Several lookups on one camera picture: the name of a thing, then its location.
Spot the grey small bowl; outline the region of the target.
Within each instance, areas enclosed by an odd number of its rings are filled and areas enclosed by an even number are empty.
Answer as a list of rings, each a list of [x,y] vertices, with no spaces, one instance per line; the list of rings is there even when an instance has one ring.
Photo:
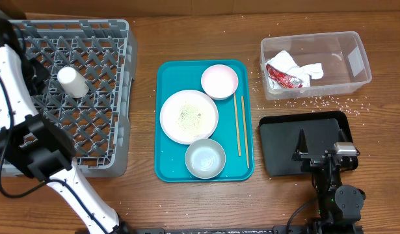
[[[218,176],[226,164],[223,147],[215,140],[205,138],[193,142],[185,153],[188,171],[199,179],[212,179]]]

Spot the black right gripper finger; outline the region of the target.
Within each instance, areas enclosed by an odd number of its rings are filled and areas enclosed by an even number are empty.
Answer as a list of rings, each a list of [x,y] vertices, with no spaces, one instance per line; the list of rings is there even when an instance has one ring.
[[[340,129],[338,131],[338,142],[350,143],[352,142],[352,140],[349,139],[349,137],[345,134],[345,131],[343,129]]]
[[[300,129],[298,142],[292,156],[293,161],[303,161],[308,156],[308,148],[304,129]]]

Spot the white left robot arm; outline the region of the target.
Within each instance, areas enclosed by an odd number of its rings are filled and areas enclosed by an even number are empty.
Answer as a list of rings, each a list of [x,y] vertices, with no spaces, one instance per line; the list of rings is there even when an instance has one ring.
[[[65,131],[38,112],[31,100],[45,87],[48,70],[25,55],[20,30],[0,18],[0,193],[15,198],[2,185],[8,161],[39,185],[19,198],[49,186],[58,192],[85,223],[89,233],[127,233],[125,223],[95,192],[77,167],[73,142]]]

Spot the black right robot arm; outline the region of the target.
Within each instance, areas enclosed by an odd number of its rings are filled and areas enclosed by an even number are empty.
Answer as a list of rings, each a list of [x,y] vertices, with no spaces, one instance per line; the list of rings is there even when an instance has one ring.
[[[320,157],[309,154],[304,130],[299,132],[299,138],[294,161],[302,163],[301,171],[312,175],[312,185],[316,197],[299,207],[289,218],[285,232],[292,229],[290,225],[294,217],[307,206],[318,203],[319,218],[309,219],[308,223],[298,230],[298,233],[361,233],[362,228],[355,223],[361,219],[366,194],[363,190],[341,182],[341,173],[355,170],[358,167],[360,152],[347,139],[344,131],[339,130],[339,142],[333,149],[325,150]]]

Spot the pink plastic bowl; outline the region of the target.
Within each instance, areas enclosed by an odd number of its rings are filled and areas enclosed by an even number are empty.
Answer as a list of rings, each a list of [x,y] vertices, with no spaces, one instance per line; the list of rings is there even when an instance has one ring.
[[[230,97],[239,85],[236,72],[229,66],[216,64],[208,67],[201,76],[204,92],[215,100]]]

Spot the red snack wrapper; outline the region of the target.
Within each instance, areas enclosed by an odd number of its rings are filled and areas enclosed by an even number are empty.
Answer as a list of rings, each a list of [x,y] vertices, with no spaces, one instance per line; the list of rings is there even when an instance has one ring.
[[[266,64],[266,70],[269,77],[275,80],[283,88],[302,88],[302,81],[297,77],[281,72],[270,64]]]

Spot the cream plastic cup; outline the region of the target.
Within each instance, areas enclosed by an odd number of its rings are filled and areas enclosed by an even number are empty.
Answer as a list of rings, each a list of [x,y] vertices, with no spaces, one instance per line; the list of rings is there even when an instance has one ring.
[[[64,92],[72,98],[81,98],[89,91],[86,79],[73,67],[61,68],[57,80]]]

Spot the white paper napkin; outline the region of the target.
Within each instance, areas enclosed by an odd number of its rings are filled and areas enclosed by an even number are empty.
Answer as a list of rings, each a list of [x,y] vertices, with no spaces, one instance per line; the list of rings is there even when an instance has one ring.
[[[267,60],[265,62],[265,70],[266,70],[266,64],[270,64],[277,70],[284,72],[288,75],[297,77],[302,81],[302,88],[310,87],[311,80],[318,80],[324,76],[324,71],[321,63],[298,66],[297,63],[294,61],[293,57],[285,50],[279,52],[273,58]],[[274,90],[285,89],[270,77],[268,78],[268,80],[269,80],[269,86],[272,89]]]

